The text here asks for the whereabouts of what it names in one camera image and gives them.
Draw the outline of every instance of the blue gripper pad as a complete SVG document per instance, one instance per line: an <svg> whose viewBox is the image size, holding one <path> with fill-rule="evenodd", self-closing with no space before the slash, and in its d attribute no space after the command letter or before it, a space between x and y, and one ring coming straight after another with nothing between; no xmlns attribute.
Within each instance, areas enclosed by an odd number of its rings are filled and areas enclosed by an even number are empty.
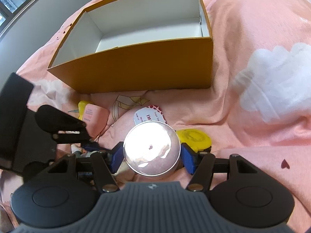
<svg viewBox="0 0 311 233"><path fill-rule="evenodd" d="M116 173L124 159L123 154L123 142L117 143L117 145L111 150L111 162L109 164L109 170L112 174Z"/></svg>
<svg viewBox="0 0 311 233"><path fill-rule="evenodd" d="M197 154L186 143L182 143L180 149L180 155L183 165L186 168L187 172L193 175L197 169Z"/></svg>
<svg viewBox="0 0 311 233"><path fill-rule="evenodd" d="M99 151L103 149L97 142L81 144L81 147L88 152Z"/></svg>

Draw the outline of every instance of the open box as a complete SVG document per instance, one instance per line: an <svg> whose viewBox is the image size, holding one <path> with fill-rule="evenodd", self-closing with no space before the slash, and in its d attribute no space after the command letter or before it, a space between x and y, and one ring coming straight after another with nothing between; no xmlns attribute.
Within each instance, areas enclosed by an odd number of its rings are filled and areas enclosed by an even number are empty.
<svg viewBox="0 0 311 233"><path fill-rule="evenodd" d="M103 0L65 34L48 71L79 93L210 87L202 0Z"/></svg>

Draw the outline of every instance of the pink package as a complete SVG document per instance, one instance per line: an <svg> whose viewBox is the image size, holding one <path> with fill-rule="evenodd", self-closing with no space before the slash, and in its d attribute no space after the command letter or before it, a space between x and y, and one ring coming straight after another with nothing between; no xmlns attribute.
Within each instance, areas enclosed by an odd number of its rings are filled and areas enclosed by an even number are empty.
<svg viewBox="0 0 311 233"><path fill-rule="evenodd" d="M87 104L83 113L82 121L86 123L86 130L92 138L96 138L106 127L109 117L109 110Z"/></svg>

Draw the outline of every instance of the pink bedsheet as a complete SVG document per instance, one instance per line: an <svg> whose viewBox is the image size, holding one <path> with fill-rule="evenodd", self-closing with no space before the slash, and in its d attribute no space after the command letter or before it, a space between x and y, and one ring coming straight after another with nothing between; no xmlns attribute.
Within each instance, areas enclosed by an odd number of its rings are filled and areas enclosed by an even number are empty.
<svg viewBox="0 0 311 233"><path fill-rule="evenodd" d="M311 226L311 4L309 0L203 1L214 39L210 89L77 94L46 71L77 12L18 70L36 85L29 107L36 110L50 104L68 112L77 109L79 100L92 100L110 110L99 142L112 148L134 126L137 109L158 105L174 129L206 132L216 156L239 153L284 184L295 197L288 225L304 232ZM116 178L120 185L147 181L124 165ZM180 169L167 180L179 180L185 187L189 179ZM222 180L217 175L214 184ZM2 199L9 199L8 192L2 191Z"/></svg>

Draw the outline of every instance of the jar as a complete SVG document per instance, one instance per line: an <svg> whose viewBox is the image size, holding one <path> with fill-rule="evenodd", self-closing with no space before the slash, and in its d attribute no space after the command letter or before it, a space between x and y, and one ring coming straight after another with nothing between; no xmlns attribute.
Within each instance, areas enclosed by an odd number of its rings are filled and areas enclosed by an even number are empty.
<svg viewBox="0 0 311 233"><path fill-rule="evenodd" d="M123 153L133 171L150 179L162 179L172 174L178 165L180 141L167 124L146 121L127 134Z"/></svg>

